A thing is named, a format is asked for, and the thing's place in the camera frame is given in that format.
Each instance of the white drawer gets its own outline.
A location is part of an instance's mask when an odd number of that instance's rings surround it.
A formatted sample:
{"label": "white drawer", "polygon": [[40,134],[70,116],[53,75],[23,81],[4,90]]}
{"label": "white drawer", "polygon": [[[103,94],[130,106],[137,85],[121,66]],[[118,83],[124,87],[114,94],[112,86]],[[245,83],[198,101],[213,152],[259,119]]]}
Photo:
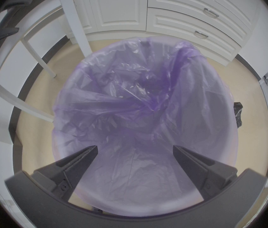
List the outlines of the white drawer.
{"label": "white drawer", "polygon": [[242,47],[251,35],[249,28],[238,17],[215,0],[148,0],[148,7],[176,11],[205,21]]}
{"label": "white drawer", "polygon": [[241,49],[234,40],[217,28],[191,16],[164,9],[148,8],[147,31],[189,40],[228,61],[234,59]]}

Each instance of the trash can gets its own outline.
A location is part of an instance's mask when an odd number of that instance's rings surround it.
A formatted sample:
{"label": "trash can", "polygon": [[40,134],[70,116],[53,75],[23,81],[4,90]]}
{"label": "trash can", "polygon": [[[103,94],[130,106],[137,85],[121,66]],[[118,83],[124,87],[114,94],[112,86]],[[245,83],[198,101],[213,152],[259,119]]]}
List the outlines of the trash can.
{"label": "trash can", "polygon": [[87,146],[98,155],[75,193],[117,215],[149,216],[203,199],[173,145],[234,165],[234,99],[188,41],[130,38],[85,58],[54,104],[56,160]]}

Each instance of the purple plastic bag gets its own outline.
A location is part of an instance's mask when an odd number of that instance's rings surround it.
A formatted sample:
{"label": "purple plastic bag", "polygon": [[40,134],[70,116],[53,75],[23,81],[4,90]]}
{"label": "purple plastic bag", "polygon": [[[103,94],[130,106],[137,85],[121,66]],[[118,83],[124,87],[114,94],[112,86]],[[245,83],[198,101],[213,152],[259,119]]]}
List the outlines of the purple plastic bag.
{"label": "purple plastic bag", "polygon": [[177,211],[203,199],[173,145],[234,165],[233,98],[198,49],[173,37],[131,38],[76,67],[53,107],[56,160],[97,145],[76,187],[86,203],[127,216]]}

